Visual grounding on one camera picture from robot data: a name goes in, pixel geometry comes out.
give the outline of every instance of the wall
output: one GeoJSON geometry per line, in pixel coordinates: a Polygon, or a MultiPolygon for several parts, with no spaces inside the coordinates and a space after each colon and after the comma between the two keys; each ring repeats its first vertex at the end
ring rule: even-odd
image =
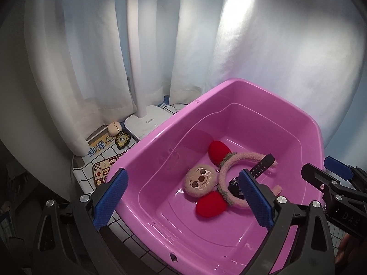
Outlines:
{"type": "Polygon", "coordinates": [[[325,149],[326,156],[332,156],[347,165],[367,170],[367,65],[353,102],[342,124],[325,149]]]}
{"type": "Polygon", "coordinates": [[[70,177],[72,153],[55,128],[29,67],[24,1],[16,3],[0,28],[0,140],[34,177],[72,200],[79,194],[70,177]]]}
{"type": "Polygon", "coordinates": [[[6,164],[14,160],[14,157],[10,154],[8,149],[4,146],[0,140],[0,207],[6,200],[6,188],[8,173],[6,164]]]}

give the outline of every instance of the cable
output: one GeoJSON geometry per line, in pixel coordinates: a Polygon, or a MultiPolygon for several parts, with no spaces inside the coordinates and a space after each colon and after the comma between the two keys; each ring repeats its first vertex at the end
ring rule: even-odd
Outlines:
{"type": "Polygon", "coordinates": [[[70,164],[70,179],[73,181],[73,163],[74,163],[75,154],[73,154],[73,157],[71,158],[71,164],[70,164]]]}

